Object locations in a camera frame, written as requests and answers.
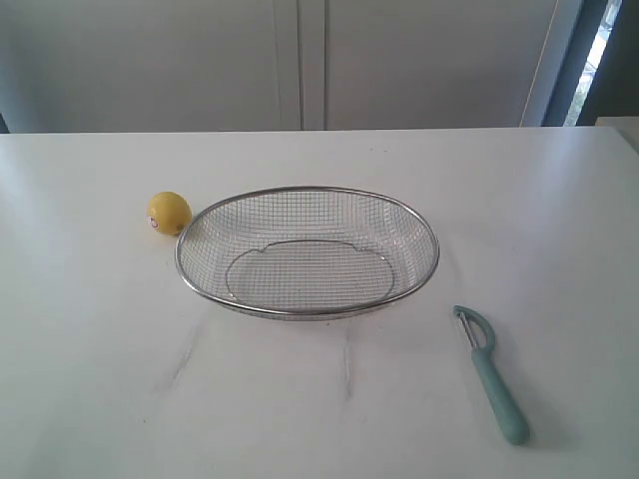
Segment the oval mesh basket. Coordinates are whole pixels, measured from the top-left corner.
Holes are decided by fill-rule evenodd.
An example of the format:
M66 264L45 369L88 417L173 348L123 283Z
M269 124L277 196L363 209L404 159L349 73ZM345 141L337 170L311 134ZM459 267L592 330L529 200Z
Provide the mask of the oval mesh basket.
M176 264L197 293L280 319L325 319L375 308L423 286L437 239L403 203L328 187L264 190L199 213Z

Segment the yellow lemon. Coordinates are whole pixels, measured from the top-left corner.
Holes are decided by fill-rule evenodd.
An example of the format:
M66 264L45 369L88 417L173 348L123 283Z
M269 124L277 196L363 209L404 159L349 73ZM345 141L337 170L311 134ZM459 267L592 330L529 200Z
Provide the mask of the yellow lemon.
M191 221L191 208L177 193L161 192L151 198L147 216L157 232L177 235Z

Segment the white tabletop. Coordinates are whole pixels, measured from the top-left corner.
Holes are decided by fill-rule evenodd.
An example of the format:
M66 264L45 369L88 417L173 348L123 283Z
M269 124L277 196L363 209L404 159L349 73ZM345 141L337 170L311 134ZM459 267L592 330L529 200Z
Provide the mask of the white tabletop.
M0 477L636 479L638 182L607 128L0 137ZM431 282L342 321L246 316L146 220L158 191L299 184L421 212ZM528 446L456 303L492 322Z

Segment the basket rim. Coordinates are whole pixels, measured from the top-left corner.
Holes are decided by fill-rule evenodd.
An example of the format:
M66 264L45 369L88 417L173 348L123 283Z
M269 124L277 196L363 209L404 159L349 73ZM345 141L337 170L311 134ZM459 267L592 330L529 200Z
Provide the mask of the basket rim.
M426 228L430 238L432 239L434 252L433 252L433 261L430 265L430 268L419 281L416 281L415 284L411 285L410 287L396 294L385 297L384 299L376 299L374 301L356 303L353 305L340 306L340 307L323 307L323 308L312 308L312 309L286 309L286 308L277 309L277 308L259 307L259 306L253 306L248 304L242 304L241 302L230 301L223 297L210 294L209 292L204 291L203 289L198 287L185 272L184 267L182 265L182 258L181 258L181 252L182 252L184 241L187 235L189 234L189 230L193 227L193 225L195 225L200 218L204 217L211 211L221 208L230 203L234 203L240 200L245 200L248 198L262 197L266 195L271 195L276 193L286 193L286 192L346 193L346 194L362 196L362 197L377 198L379 200L384 200L388 203L401 207L402 209L407 211L409 214L411 214L413 217L415 217ZM395 198L388 197L386 195L381 195L379 193L368 192L366 190L357 190L357 189L346 188L346 187L322 187L322 186L277 187L277 188L269 188L265 190L255 190L252 192L228 197L224 200L221 200L203 209L201 212L199 212L197 215L193 217L193 219L187 225L187 227L184 228L183 231L180 233L180 237L178 238L178 242L175 247L175 262L176 262L176 268L178 270L178 274L180 275L182 280L187 284L187 286L190 289L192 289L194 292L196 292L200 296L205 297L206 299L210 299L211 301L219 303L223 306L227 306L239 311L267 314L271 316L279 316L282 319L286 319L289 316L319 316L319 318L321 318L322 316L330 316L334 314L342 314L342 313L349 313L349 312L364 312L367 309L373 309L378 306L382 306L385 304L398 301L418 291L432 278L435 271L437 270L437 266L439 265L439 240L437 239L435 232L430 227L426 219L420 213L418 213L416 210L411 208L406 203L403 203L399 200L396 200Z

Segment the vegetable peeler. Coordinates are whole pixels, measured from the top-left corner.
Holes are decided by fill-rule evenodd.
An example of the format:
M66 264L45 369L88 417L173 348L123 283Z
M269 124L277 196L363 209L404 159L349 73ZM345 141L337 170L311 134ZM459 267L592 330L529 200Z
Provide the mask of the vegetable peeler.
M467 307L455 306L453 312L461 320L468 336L472 347L470 353L472 363L479 374L503 437L510 444L524 444L530 437L530 428L508 387L503 382L499 371L490 359L490 354L495 347L495 332L492 326L481 314ZM477 336L470 326L471 322L474 322L481 329L485 338L483 346L479 344Z

